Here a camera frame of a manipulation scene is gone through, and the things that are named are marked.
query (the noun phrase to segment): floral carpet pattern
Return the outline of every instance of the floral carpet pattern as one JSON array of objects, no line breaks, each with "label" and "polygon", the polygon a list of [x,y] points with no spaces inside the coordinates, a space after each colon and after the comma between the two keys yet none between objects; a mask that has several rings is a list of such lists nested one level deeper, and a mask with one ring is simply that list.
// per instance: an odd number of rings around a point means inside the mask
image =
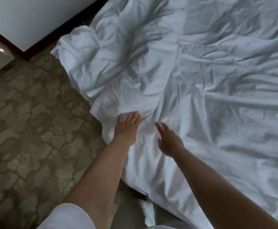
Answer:
[{"label": "floral carpet pattern", "polygon": [[106,146],[53,47],[0,71],[0,228],[36,228]]}]

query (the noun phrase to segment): hand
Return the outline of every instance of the hand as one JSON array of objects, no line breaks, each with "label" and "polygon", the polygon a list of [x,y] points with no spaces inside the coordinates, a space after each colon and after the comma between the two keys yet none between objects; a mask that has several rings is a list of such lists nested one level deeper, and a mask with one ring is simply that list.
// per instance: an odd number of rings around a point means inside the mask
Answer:
[{"label": "hand", "polygon": [[184,143],[179,136],[175,134],[173,130],[170,130],[165,123],[155,123],[161,139],[158,138],[158,145],[165,155],[173,157],[177,150],[184,148]]},{"label": "hand", "polygon": [[131,112],[125,121],[122,121],[122,114],[119,115],[118,123],[114,131],[114,140],[120,143],[132,146],[136,142],[138,127],[141,123],[141,115],[139,112]]}]

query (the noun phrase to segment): bed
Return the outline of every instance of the bed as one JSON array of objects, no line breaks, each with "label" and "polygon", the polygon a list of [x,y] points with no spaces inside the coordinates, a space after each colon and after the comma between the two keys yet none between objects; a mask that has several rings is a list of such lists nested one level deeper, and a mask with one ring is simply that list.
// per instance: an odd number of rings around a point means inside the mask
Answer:
[{"label": "bed", "polygon": [[109,143],[120,113],[144,120],[122,179],[198,229],[212,228],[173,159],[188,150],[278,219],[278,0],[109,0],[52,54]]}]

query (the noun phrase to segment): forearm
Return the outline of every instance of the forearm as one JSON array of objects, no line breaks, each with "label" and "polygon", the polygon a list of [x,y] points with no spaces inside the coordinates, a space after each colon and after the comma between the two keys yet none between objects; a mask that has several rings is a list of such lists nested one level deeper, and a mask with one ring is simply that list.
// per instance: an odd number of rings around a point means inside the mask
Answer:
[{"label": "forearm", "polygon": [[198,204],[214,228],[278,228],[278,222],[186,149],[174,153]]},{"label": "forearm", "polygon": [[96,228],[106,227],[128,149],[121,141],[110,142],[64,200],[86,211]]}]

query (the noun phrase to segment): white duvet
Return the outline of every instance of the white duvet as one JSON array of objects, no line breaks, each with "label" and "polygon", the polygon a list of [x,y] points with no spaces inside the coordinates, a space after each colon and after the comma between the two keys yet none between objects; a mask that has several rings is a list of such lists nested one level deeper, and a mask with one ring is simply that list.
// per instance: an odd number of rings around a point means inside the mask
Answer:
[{"label": "white duvet", "polygon": [[212,228],[174,160],[188,150],[278,219],[278,0],[109,0],[52,51],[109,143],[140,111],[123,180],[198,229]]}]

